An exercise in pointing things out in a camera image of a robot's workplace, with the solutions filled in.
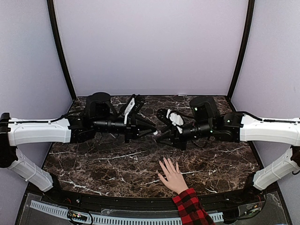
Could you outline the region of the purple nail polish bottle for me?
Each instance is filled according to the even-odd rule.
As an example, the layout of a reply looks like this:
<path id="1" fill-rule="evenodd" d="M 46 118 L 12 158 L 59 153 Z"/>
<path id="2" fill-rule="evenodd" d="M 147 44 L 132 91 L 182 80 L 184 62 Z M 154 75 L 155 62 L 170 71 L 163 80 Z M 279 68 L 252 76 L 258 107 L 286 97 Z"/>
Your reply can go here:
<path id="1" fill-rule="evenodd" d="M 161 135 L 161 131 L 155 131 L 155 132 L 153 133 L 153 135 L 154 135 L 154 136 Z"/>

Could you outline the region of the red plaid sleeve forearm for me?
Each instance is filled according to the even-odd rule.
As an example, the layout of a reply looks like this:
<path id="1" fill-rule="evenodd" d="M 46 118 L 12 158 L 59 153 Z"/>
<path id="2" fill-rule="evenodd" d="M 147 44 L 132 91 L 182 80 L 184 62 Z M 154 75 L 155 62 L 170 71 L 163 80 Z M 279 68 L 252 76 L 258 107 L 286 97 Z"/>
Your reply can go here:
<path id="1" fill-rule="evenodd" d="M 202 207 L 196 191 L 189 188 L 173 199 L 183 225 L 214 225 L 215 222 Z"/>

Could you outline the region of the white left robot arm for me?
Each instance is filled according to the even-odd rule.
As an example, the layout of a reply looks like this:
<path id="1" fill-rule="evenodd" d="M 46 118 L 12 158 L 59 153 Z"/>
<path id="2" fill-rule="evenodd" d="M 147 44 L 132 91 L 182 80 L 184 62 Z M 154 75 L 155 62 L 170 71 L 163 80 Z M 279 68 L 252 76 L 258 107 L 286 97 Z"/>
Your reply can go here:
<path id="1" fill-rule="evenodd" d="M 57 119 L 22 120 L 3 113 L 0 117 L 0 166 L 7 168 L 48 192 L 55 204 L 66 201 L 55 175 L 30 161 L 18 145 L 28 143 L 83 143 L 96 133 L 124 136 L 124 142 L 148 134 L 156 134 L 156 125 L 139 115 L 145 98 L 133 94 L 119 111 L 111 103 L 111 95 L 97 92 L 86 98 L 83 110 L 68 112 Z"/>

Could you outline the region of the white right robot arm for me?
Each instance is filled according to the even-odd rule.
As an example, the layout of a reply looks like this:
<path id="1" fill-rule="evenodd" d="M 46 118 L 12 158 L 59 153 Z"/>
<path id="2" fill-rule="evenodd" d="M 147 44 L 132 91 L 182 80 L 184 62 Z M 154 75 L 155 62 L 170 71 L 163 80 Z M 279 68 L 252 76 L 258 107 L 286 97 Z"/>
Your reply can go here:
<path id="1" fill-rule="evenodd" d="M 159 109 L 157 118 L 166 124 L 158 143 L 185 150 L 187 142 L 214 137 L 223 142 L 263 141 L 289 144 L 277 160 L 249 175 L 239 199 L 250 203 L 257 192 L 265 190 L 289 173 L 300 169 L 300 119 L 259 118 L 248 112 L 220 114 L 212 97 L 195 97 L 189 102 L 192 111 L 190 123 L 185 115 L 171 109 Z"/>

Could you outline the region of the person's bare hand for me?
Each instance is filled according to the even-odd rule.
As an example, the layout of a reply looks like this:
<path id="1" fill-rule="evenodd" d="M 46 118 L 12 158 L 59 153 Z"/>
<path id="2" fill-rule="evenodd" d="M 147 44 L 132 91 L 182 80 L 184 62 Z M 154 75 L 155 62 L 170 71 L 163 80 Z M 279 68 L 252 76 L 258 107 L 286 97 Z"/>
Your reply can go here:
<path id="1" fill-rule="evenodd" d="M 159 161 L 159 165 L 164 173 L 158 173 L 161 182 L 171 191 L 178 195 L 183 191 L 188 190 L 188 186 L 184 180 L 183 175 L 180 173 L 179 165 L 176 163 L 174 166 L 170 158 L 163 158 L 163 162 Z"/>

